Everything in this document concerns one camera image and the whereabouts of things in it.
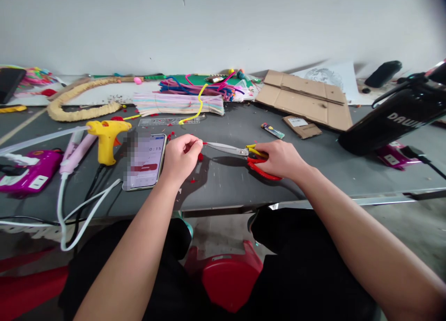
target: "red stool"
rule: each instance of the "red stool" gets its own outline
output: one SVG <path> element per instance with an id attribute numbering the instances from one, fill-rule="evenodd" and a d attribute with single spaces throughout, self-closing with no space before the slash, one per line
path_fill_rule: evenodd
<path id="1" fill-rule="evenodd" d="M 244 255 L 225 254 L 197 260 L 198 248 L 189 250 L 184 268 L 201 282 L 210 300 L 229 312 L 237 312 L 249 299 L 263 268 L 252 243 L 243 241 Z"/>
<path id="2" fill-rule="evenodd" d="M 50 251 L 52 249 L 2 260 L 0 273 L 34 262 Z M 67 266 L 21 277 L 0 276 L 0 320 L 13 320 L 58 296 L 67 276 Z"/>

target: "white cable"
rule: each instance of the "white cable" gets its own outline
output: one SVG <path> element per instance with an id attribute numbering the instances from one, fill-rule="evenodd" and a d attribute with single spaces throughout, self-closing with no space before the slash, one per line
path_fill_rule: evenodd
<path id="1" fill-rule="evenodd" d="M 85 220 L 84 225 L 82 226 L 81 230 L 79 231 L 78 235 L 76 236 L 76 239 L 73 241 L 73 243 L 67 248 L 66 246 L 66 225 L 65 225 L 65 221 L 63 220 L 62 217 L 62 197 L 63 197 L 63 189 L 65 187 L 65 181 L 66 178 L 68 177 L 68 174 L 66 175 L 66 177 L 64 178 L 64 175 L 66 173 L 62 173 L 62 180 L 60 182 L 60 189 L 59 189 L 59 198 L 57 201 L 57 219 L 59 221 L 60 224 L 60 228 L 61 228 L 61 232 L 62 232 L 62 238 L 60 240 L 60 249 L 62 251 L 69 251 L 71 249 L 74 248 L 74 246 L 76 244 L 78 244 L 80 238 L 82 237 L 82 235 L 84 234 L 85 230 L 87 229 L 88 224 L 90 223 L 90 221 L 93 218 L 93 215 L 96 213 L 96 211 L 98 210 L 100 204 L 102 203 L 102 201 L 105 199 L 105 197 L 107 197 L 107 195 L 110 193 L 110 191 L 116 186 L 118 185 L 121 180 L 118 178 L 112 185 L 110 185 L 107 189 L 104 190 L 104 194 L 102 195 L 102 197 L 98 200 L 98 202 L 96 203 L 96 205 L 94 205 L 93 209 L 91 210 L 90 214 L 88 215 L 87 219 Z M 76 212 L 77 210 L 79 210 L 79 208 L 82 205 L 78 206 L 78 208 L 76 208 L 73 212 L 70 213 L 70 215 L 74 212 Z"/>
<path id="2" fill-rule="evenodd" d="M 88 204 L 89 202 L 93 201 L 94 199 L 96 199 L 97 197 L 103 195 L 105 192 L 107 191 L 107 189 L 105 189 L 104 191 L 99 192 L 98 194 L 96 194 L 95 196 L 91 197 L 90 199 L 84 201 L 81 205 L 79 205 L 78 207 L 76 207 L 76 209 L 74 209 L 73 211 L 71 211 L 70 214 L 68 214 L 64 221 L 66 222 L 74 213 L 76 213 L 82 206 L 85 206 L 86 204 Z M 24 226 L 24 227 L 58 227 L 55 225 L 51 225 L 48 223 L 18 223 L 18 222 L 14 222 L 14 221 L 1 221 L 0 220 L 0 224 L 5 224 L 5 225 L 11 225 L 11 226 Z"/>
<path id="3" fill-rule="evenodd" d="M 59 187 L 59 195 L 57 198 L 57 210 L 56 210 L 57 220 L 59 222 L 60 232 L 62 234 L 62 238 L 60 240 L 60 249 L 62 251 L 69 251 L 69 250 L 73 249 L 76 246 L 76 244 L 78 244 L 79 240 L 81 239 L 82 235 L 84 234 L 85 230 L 87 229 L 88 224 L 93 219 L 93 215 L 96 213 L 96 211 L 98 210 L 99 206 L 101 205 L 101 203 L 103 202 L 105 197 L 107 197 L 107 195 L 110 193 L 110 191 L 121 182 L 121 179 L 118 178 L 107 189 L 96 194 L 95 196 L 91 197 L 90 199 L 84 201 L 81 205 L 79 205 L 73 211 L 71 211 L 70 214 L 68 214 L 65 218 L 63 218 L 62 203 L 63 203 L 63 197 L 64 197 L 65 184 L 66 184 L 68 175 L 69 174 L 67 172 L 62 173 L 62 177 L 60 180 L 60 187 Z M 66 224 L 65 224 L 65 221 L 68 220 L 68 218 L 71 217 L 74 213 L 76 213 L 80 208 L 82 208 L 82 206 L 86 205 L 87 203 L 91 202 L 92 200 L 96 199 L 97 197 L 99 197 L 101 195 L 102 195 L 102 197 L 98 200 L 96 205 L 91 210 L 91 212 L 88 215 L 87 219 L 85 220 L 85 223 L 83 224 L 81 230 L 79 231 L 78 235 L 76 236 L 76 239 L 67 248 L 66 247 Z M 0 221 L 0 224 L 6 224 L 6 225 L 12 225 L 12 226 L 25 226 L 25 227 L 57 227 L 54 225 L 50 225 L 48 223 L 34 223 L 34 224 L 32 224 L 32 223 L 17 223 L 17 222 L 12 222 L 12 221 Z"/>
<path id="4" fill-rule="evenodd" d="M 63 172 L 60 178 L 59 195 L 57 197 L 57 209 L 56 209 L 57 220 L 59 221 L 60 232 L 62 234 L 62 238 L 60 240 L 60 248 L 62 250 L 64 250 L 66 244 L 66 225 L 62 214 L 62 203 L 64 200 L 64 189 L 67 178 L 68 178 L 68 172 Z"/>
<path id="5" fill-rule="evenodd" d="M 57 227 L 48 223 L 16 223 L 13 221 L 0 221 L 0 224 L 12 225 L 12 226 L 26 226 L 26 227 Z"/>

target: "red scissors handle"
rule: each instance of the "red scissors handle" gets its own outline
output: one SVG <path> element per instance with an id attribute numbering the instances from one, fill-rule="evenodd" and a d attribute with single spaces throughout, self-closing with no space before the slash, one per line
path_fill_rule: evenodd
<path id="1" fill-rule="evenodd" d="M 256 166 L 257 163 L 265 163 L 266 160 L 260 160 L 260 159 L 253 159 L 250 157 L 247 157 L 248 159 L 248 166 L 254 170 L 255 172 L 257 172 L 259 175 L 261 175 L 262 177 L 269 179 L 269 180 L 274 180 L 274 181 L 279 181 L 282 180 L 282 178 L 277 177 L 277 176 L 273 176 L 270 174 L 267 174 L 266 172 L 264 172 L 262 169 L 260 169 L 258 166 Z"/>

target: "white wall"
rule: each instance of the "white wall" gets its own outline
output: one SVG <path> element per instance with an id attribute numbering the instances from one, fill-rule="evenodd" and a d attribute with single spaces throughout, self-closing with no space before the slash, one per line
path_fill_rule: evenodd
<path id="1" fill-rule="evenodd" d="M 446 57 L 443 0 L 0 0 L 0 63 L 62 74 L 286 71 L 352 59 L 372 72 Z"/>

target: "red scrap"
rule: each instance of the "red scrap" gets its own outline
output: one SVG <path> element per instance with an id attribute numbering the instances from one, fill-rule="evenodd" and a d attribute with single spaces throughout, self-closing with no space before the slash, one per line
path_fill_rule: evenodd
<path id="1" fill-rule="evenodd" d="M 57 91 L 55 91 L 53 89 L 45 89 L 44 91 L 41 92 L 41 94 L 43 94 L 44 96 L 47 96 L 47 97 L 51 97 L 55 93 L 57 93 Z"/>

